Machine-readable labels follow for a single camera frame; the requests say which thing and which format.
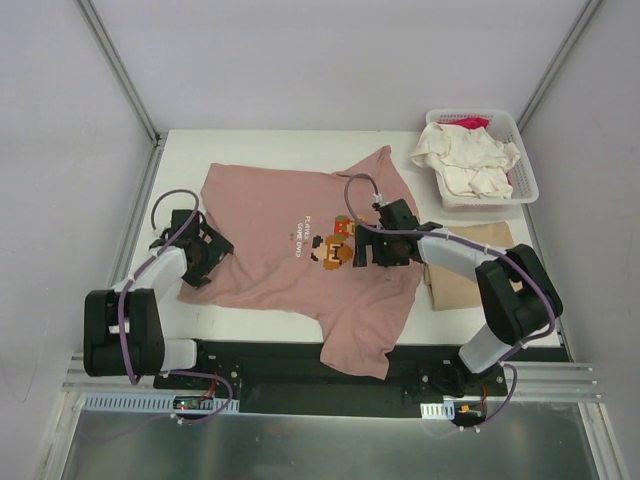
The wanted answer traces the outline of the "pink printed t shirt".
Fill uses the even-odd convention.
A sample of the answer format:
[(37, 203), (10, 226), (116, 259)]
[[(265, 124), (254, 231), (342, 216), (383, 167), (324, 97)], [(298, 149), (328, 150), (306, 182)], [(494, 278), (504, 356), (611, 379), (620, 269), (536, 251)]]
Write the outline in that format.
[(422, 281), (416, 263), (356, 268), (358, 221), (375, 224), (372, 188), (415, 203), (383, 146), (343, 172), (214, 163), (201, 189), (209, 224), (234, 246), (181, 301), (296, 312), (321, 327), (323, 364), (383, 380)]

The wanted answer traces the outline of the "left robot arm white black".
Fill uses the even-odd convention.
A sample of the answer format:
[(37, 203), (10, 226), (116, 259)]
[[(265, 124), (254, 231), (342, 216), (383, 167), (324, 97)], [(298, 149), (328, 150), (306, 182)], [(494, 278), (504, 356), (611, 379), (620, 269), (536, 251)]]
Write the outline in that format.
[(188, 388), (204, 387), (210, 363), (198, 356), (193, 339), (163, 333), (159, 302), (185, 284), (199, 290), (234, 246), (206, 221), (204, 214), (174, 210), (171, 223), (149, 247), (146, 259), (129, 277), (84, 301), (83, 366), (91, 377), (143, 376), (176, 371)]

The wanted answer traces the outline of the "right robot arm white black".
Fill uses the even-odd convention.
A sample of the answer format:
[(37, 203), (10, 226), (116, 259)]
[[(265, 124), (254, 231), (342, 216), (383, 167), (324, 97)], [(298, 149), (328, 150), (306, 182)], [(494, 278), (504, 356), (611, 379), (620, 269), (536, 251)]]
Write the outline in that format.
[(498, 366), (528, 342), (555, 330), (562, 302), (536, 252), (528, 245), (508, 249), (482, 245), (429, 222), (414, 230), (389, 230), (359, 222), (356, 259), (383, 266), (408, 261), (440, 266), (473, 281), (479, 290), (485, 324), (449, 362), (429, 374), (431, 388), (457, 398), (481, 388)]

